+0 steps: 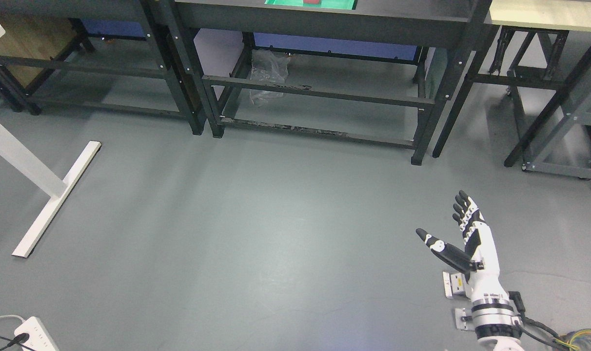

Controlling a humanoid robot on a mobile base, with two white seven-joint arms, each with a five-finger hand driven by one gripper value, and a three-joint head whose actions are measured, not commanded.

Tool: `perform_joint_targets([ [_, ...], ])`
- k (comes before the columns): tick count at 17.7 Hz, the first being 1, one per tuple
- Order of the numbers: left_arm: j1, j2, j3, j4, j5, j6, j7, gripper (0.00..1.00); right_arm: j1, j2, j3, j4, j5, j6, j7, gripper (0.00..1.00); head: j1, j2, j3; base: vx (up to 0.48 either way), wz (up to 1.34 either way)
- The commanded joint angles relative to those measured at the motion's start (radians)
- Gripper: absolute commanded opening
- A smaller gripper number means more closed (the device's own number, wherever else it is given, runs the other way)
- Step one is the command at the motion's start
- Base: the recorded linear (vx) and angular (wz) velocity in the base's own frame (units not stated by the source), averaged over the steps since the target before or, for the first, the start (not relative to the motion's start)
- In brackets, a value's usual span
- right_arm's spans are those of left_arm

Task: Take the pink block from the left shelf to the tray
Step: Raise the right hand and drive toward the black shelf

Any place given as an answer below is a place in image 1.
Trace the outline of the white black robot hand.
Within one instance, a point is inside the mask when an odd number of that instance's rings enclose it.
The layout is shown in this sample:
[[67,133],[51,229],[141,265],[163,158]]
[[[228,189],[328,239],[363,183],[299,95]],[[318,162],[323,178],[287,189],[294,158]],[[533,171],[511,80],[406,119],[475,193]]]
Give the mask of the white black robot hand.
[[416,229],[416,234],[437,258],[465,276],[470,286],[470,300],[507,300],[508,293],[500,283],[500,262],[491,227],[476,202],[465,191],[460,190],[454,201],[453,219],[461,232],[463,249],[421,228]]

